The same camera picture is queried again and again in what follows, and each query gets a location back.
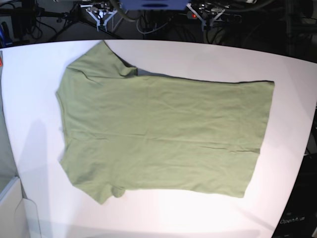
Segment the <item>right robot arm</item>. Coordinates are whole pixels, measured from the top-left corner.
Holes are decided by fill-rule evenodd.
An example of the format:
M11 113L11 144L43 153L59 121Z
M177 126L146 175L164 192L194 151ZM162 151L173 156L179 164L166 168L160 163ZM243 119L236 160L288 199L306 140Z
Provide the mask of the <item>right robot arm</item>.
M95 20L97 31L107 31L108 22L111 20L113 21L113 18L117 13L116 10L97 8L92 5L86 8L86 12Z

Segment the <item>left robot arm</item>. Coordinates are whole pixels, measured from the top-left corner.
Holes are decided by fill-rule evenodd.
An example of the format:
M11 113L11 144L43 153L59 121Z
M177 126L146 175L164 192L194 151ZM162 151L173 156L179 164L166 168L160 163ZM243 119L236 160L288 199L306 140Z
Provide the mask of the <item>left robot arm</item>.
M188 9L187 18L191 20L200 20L201 29L212 28L214 23L220 20L220 17L224 14L224 10L213 6L211 3L187 3Z

